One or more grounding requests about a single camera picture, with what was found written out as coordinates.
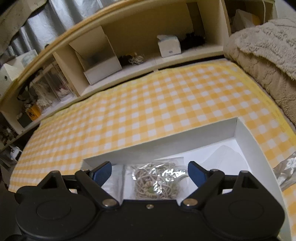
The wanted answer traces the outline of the grey toilet sheet packet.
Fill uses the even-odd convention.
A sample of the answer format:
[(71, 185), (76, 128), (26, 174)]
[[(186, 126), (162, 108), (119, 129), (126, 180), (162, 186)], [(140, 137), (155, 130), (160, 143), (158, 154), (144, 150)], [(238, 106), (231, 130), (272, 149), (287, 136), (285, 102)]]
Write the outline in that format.
[(124, 165), (113, 165), (111, 176), (103, 184), (102, 189), (116, 199), (120, 204), (123, 201), (125, 184), (125, 166)]

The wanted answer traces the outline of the white face mask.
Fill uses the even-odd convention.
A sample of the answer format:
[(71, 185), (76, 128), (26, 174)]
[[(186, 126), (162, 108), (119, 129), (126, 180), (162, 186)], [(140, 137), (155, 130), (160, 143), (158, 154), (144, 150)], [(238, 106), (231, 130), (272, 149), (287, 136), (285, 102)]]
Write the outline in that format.
[(238, 175), (240, 171), (248, 171), (248, 164), (241, 154), (225, 145), (200, 164), (204, 169), (218, 169), (226, 175)]

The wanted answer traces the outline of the clear bag of rubber bands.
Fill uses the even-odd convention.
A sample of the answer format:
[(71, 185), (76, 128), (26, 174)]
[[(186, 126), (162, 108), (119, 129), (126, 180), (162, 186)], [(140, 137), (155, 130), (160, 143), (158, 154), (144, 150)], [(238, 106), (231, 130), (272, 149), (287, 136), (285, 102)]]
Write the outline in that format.
[(126, 165), (124, 198), (180, 202), (189, 193), (188, 179), (183, 157)]

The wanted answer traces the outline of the white shallow cardboard box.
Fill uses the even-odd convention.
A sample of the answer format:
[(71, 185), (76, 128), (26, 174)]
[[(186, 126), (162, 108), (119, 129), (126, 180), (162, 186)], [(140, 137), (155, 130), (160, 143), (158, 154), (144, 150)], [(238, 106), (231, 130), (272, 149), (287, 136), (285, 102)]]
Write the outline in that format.
[(280, 187), (250, 130), (237, 118), (85, 159), (94, 168), (149, 163), (183, 157), (203, 163), (225, 145), (243, 156), (248, 171), (226, 175), (211, 169), (200, 187), (188, 179), (189, 193), (169, 201), (124, 198), (118, 210), (104, 211), (88, 240), (291, 240)]

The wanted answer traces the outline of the yellow checkered bed sheet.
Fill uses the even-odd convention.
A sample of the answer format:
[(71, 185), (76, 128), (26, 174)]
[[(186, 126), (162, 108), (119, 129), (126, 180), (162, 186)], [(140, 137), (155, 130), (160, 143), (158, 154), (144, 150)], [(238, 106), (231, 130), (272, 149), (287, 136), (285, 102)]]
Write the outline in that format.
[(73, 174), (84, 158), (237, 118), (270, 165), (295, 150), (276, 103), (230, 61), (150, 74), (78, 102), (44, 120), (27, 143), (9, 190), (36, 185), (47, 171)]

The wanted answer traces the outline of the yellow black small box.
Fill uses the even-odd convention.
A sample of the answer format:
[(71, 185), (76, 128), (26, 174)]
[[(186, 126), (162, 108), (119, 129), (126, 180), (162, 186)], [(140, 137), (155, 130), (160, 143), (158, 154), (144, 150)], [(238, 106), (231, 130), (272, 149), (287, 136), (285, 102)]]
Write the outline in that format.
[(35, 121), (41, 116), (41, 111), (36, 104), (33, 104), (31, 107), (26, 109), (26, 113), (32, 121)]

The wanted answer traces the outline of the doll in red dress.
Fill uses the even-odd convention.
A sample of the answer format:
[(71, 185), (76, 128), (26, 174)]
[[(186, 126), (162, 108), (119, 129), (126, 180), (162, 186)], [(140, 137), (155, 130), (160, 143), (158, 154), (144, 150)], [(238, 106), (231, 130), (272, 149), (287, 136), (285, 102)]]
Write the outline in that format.
[(59, 74), (55, 75), (55, 93), (62, 102), (71, 99), (74, 96), (68, 82)]

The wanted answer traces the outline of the doll in white dress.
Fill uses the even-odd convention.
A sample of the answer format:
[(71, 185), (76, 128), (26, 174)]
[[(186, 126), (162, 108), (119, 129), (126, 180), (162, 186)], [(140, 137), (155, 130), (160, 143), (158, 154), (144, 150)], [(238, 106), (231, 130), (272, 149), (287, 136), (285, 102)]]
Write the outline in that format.
[(41, 113), (46, 113), (59, 103), (59, 99), (45, 78), (41, 78), (33, 83), (33, 89), (37, 95), (36, 104)]

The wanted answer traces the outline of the open white cardboard box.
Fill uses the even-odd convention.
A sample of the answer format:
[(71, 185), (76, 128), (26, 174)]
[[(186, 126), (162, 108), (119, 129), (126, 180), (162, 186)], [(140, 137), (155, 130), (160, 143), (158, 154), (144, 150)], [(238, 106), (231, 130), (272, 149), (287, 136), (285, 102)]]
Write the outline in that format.
[(101, 26), (77, 37), (69, 45), (74, 49), (84, 75), (91, 85), (122, 70), (114, 49)]

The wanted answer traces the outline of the dried flower bundle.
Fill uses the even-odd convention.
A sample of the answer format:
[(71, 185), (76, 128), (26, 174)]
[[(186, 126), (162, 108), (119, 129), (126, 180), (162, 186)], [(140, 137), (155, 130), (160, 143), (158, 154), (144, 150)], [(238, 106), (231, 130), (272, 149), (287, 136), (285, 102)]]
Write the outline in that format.
[(138, 55), (137, 53), (134, 53), (133, 55), (126, 55), (126, 57), (127, 62), (131, 65), (140, 65), (145, 61), (144, 56)]

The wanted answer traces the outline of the white tissue box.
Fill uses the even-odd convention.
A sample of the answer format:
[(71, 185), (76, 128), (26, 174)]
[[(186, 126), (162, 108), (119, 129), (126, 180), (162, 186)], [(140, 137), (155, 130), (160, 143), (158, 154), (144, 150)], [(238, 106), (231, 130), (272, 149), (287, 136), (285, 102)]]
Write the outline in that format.
[(181, 46), (177, 36), (157, 35), (159, 51), (162, 58), (181, 54)]

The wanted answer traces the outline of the white file box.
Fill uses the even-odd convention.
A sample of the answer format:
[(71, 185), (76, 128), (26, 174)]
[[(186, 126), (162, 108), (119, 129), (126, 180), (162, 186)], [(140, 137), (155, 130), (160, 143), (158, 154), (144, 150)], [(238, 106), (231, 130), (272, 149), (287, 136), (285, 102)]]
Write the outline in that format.
[(4, 63), (0, 72), (0, 92), (4, 95), (10, 84), (22, 73), (24, 66), (19, 57)]

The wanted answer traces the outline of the beige fluffy blanket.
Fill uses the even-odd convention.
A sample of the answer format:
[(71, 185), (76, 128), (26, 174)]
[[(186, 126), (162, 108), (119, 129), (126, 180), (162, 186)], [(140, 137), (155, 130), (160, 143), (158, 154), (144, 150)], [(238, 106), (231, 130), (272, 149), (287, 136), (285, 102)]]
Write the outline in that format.
[(223, 48), (295, 123), (295, 16), (233, 33)]

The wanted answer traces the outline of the wooden headboard shelf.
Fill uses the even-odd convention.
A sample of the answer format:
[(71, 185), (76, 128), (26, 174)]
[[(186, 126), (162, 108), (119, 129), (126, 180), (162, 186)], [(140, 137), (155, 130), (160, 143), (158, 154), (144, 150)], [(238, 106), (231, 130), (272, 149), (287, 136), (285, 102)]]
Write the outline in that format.
[(119, 1), (76, 24), (39, 55), (8, 62), (1, 114), (10, 146), (43, 119), (95, 92), (171, 66), (214, 58), (238, 11), (261, 24), (274, 1)]

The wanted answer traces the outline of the grey curtain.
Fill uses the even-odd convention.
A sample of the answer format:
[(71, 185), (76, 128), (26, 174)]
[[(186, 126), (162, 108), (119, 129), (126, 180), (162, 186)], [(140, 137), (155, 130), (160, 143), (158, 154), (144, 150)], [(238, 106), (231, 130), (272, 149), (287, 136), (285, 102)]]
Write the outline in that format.
[(31, 50), (40, 53), (75, 24), (114, 3), (114, 0), (49, 0), (30, 15), (5, 53), (15, 56)]

